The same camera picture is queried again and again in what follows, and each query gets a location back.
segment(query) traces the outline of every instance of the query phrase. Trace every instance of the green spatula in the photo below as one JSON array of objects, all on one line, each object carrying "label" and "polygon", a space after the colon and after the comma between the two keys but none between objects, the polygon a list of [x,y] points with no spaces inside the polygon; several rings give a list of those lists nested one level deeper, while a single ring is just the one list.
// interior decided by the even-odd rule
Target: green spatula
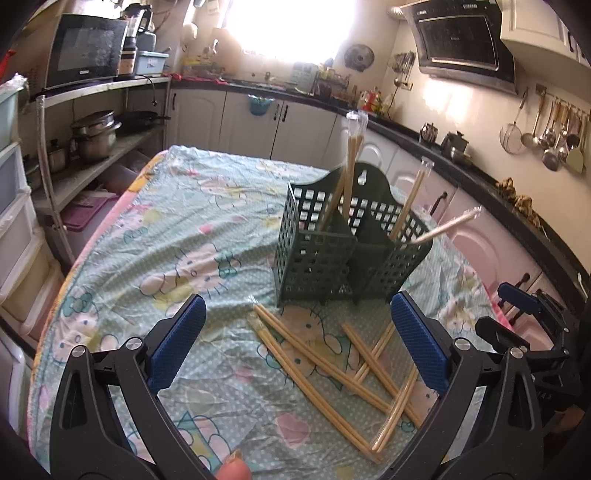
[{"label": "green spatula", "polygon": [[566,157],[566,164],[578,173],[583,172],[584,158],[583,158],[583,146],[585,143],[587,134],[587,116],[583,116],[583,123],[581,125],[580,142],[578,146],[574,147]]}]

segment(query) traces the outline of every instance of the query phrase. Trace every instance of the dish rack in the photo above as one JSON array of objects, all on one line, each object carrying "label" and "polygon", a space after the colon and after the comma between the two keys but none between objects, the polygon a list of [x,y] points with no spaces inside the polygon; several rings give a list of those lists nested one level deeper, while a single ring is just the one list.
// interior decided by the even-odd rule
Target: dish rack
[{"label": "dish rack", "polygon": [[433,246],[433,241],[410,243],[427,232],[413,211],[400,239],[389,239],[402,205],[381,170],[364,162],[355,164],[349,223],[340,214],[341,200],[326,230],[318,231],[341,168],[314,183],[288,185],[273,264],[278,305],[286,300],[389,299]]}]

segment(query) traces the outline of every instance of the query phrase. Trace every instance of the black countertop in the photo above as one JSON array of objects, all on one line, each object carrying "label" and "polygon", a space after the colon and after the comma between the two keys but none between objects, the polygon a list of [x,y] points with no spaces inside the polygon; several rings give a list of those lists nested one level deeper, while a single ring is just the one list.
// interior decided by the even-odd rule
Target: black countertop
[{"label": "black countertop", "polygon": [[[217,83],[181,80],[173,82],[172,88],[224,90],[226,92],[250,93],[315,106],[345,115],[349,108],[340,102],[325,102],[297,92],[250,85],[248,82]],[[492,216],[513,235],[541,267],[556,288],[566,307],[572,312],[581,312],[584,298],[577,274],[583,282],[589,282],[589,273],[581,265],[570,248],[542,220],[546,235],[540,232],[512,205],[503,199],[494,188],[495,179],[475,166],[460,167],[444,157],[436,147],[430,148],[418,142],[418,133],[395,122],[370,120],[368,128],[398,144],[411,155],[427,157],[434,163],[433,170],[452,185],[461,188],[480,203]]]}]

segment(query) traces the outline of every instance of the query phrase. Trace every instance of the metal screw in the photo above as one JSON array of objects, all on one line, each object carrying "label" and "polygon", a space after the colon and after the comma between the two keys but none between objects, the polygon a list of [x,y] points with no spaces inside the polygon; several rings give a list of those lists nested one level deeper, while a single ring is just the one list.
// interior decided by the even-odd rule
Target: metal screw
[{"label": "metal screw", "polygon": [[458,350],[468,351],[470,349],[470,342],[465,338],[458,338],[455,342]]},{"label": "metal screw", "polygon": [[72,356],[78,358],[79,356],[82,356],[84,354],[85,350],[86,348],[84,348],[84,346],[82,345],[75,346],[72,349]]},{"label": "metal screw", "polygon": [[515,358],[523,358],[523,352],[519,350],[516,346],[509,350],[509,353],[511,353],[511,355]]},{"label": "metal screw", "polygon": [[127,348],[127,350],[137,350],[141,346],[142,346],[142,339],[141,338],[133,337],[125,342],[125,347]]}]

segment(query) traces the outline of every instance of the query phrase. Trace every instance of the microwave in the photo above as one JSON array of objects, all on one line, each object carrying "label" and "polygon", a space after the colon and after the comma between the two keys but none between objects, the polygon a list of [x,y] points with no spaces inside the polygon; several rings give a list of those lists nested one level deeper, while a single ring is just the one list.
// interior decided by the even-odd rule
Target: microwave
[{"label": "microwave", "polygon": [[426,0],[401,7],[422,73],[517,93],[495,0]]},{"label": "microwave", "polygon": [[116,77],[126,29],[125,20],[58,15],[32,31],[25,29],[13,47],[7,77],[27,77],[32,95]]}]

